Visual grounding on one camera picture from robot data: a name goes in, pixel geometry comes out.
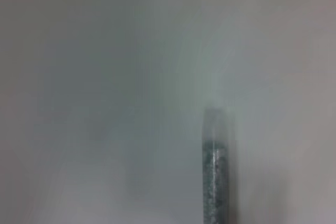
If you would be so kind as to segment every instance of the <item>blurry background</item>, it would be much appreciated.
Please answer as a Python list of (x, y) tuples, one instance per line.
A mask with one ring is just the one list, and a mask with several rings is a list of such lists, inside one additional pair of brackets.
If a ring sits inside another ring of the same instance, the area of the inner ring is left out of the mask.
[(240, 223), (336, 214), (334, 0), (0, 0), (0, 222), (202, 223), (235, 108)]

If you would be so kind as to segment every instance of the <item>cylindrical tip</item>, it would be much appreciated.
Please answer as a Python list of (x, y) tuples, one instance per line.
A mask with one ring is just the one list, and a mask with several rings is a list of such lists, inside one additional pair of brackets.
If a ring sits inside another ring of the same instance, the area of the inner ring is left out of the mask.
[(206, 108), (203, 117), (202, 139), (226, 143), (225, 113), (219, 108)]

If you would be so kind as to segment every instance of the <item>white surface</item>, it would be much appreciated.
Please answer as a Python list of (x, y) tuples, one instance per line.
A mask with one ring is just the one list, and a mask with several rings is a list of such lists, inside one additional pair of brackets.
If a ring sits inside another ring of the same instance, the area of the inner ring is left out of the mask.
[(201, 223), (209, 103), (241, 223), (335, 223), (334, 0), (0, 4), (1, 223)]

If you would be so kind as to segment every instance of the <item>white wall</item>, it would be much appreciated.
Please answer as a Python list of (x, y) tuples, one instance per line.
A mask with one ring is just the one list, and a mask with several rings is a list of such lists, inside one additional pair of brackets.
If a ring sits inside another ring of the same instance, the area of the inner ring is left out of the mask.
[(0, 5), (1, 223), (201, 223), (209, 103), (241, 223), (334, 223), (334, 0)]

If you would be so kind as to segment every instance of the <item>gray background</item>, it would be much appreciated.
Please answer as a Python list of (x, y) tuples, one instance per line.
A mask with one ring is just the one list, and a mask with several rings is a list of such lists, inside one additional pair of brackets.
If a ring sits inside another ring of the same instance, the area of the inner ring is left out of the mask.
[(241, 223), (336, 219), (335, 0), (0, 0), (0, 222), (202, 223), (203, 108)]

